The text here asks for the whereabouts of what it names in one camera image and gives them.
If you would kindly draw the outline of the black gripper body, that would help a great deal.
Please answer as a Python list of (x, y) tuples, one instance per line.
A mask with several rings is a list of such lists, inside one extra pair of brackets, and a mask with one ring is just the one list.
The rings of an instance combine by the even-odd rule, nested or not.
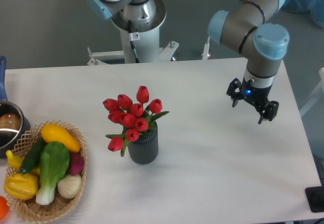
[(267, 111), (273, 108), (273, 103), (268, 100), (272, 84), (272, 78), (244, 76), (239, 90), (240, 99), (255, 107), (257, 111)]

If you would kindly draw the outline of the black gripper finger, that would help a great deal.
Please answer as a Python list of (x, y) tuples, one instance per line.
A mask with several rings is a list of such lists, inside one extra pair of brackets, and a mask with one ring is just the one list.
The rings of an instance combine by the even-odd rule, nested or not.
[(238, 78), (235, 78), (228, 86), (226, 94), (232, 100), (232, 107), (236, 107), (238, 101), (241, 100), (241, 82)]
[(263, 106), (257, 107), (257, 112), (260, 115), (258, 124), (263, 121), (272, 121), (276, 115), (279, 108), (279, 103), (277, 101), (267, 101)]

